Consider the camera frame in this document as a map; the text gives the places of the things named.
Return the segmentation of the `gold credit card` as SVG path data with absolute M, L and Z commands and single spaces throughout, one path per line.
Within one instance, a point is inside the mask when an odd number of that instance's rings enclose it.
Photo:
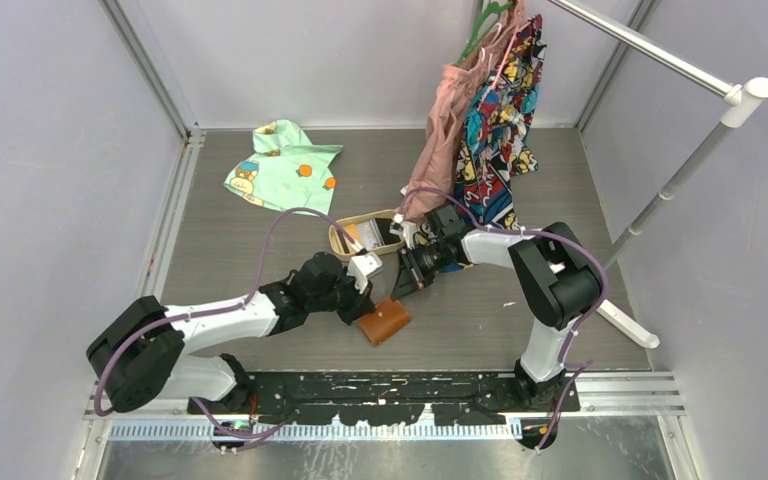
M 361 236 L 356 224 L 344 225 L 343 231 L 347 235 L 347 238 L 346 238 L 347 248 L 356 252 L 364 248 L 364 245 L 361 241 Z

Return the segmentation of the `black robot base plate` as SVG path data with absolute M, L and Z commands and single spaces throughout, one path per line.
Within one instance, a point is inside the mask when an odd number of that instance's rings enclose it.
M 417 423 L 425 409 L 437 426 L 500 425 L 506 415 L 580 408 L 577 391 L 559 388 L 529 399 L 508 372 L 255 372 L 219 401 L 214 415 L 257 417 L 267 424 L 346 426 Z

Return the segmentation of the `brown leather card holder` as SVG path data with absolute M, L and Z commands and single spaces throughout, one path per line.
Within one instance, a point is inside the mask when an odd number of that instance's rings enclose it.
M 377 304 L 372 313 L 357 320 L 357 325 L 373 346 L 378 346 L 411 322 L 412 316 L 404 305 L 390 297 Z

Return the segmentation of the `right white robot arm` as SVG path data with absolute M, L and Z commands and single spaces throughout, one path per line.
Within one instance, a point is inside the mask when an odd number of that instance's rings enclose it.
M 514 366 L 512 388 L 522 407 L 542 409 L 567 371 L 577 321 L 603 295 L 599 268 L 563 222 L 535 234 L 488 230 L 468 224 L 453 205 L 443 205 L 429 213 L 428 223 L 433 241 L 399 252 L 392 299 L 431 286 L 438 273 L 457 263 L 512 270 L 535 317 L 528 345 Z

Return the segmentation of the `white VIP card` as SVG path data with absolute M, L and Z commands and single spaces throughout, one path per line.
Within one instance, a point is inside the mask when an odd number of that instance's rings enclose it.
M 357 227 L 366 250 L 372 251 L 384 246 L 384 239 L 376 219 L 361 222 Z

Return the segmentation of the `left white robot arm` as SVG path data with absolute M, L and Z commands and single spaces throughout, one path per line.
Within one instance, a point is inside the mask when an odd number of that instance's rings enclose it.
M 319 252 L 287 277 L 241 297 L 189 306 L 138 298 L 86 350 L 98 378 L 96 413 L 128 413 L 167 399 L 187 399 L 191 413 L 248 411 L 253 386 L 242 363 L 231 354 L 207 358 L 199 351 L 285 333 L 312 313 L 334 312 L 350 325 L 374 311 L 371 279 L 382 267 L 371 252 L 347 263 Z

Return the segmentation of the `beige oval card tray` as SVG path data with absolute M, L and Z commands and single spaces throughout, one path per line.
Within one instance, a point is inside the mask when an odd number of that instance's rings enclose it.
M 387 209 L 346 217 L 337 220 L 336 223 L 367 252 L 382 256 L 394 253 L 405 245 L 405 240 L 390 230 L 395 215 L 395 210 Z M 328 239 L 332 252 L 343 261 L 347 261 L 359 252 L 359 249 L 352 242 L 347 241 L 341 230 L 335 226 L 329 227 Z

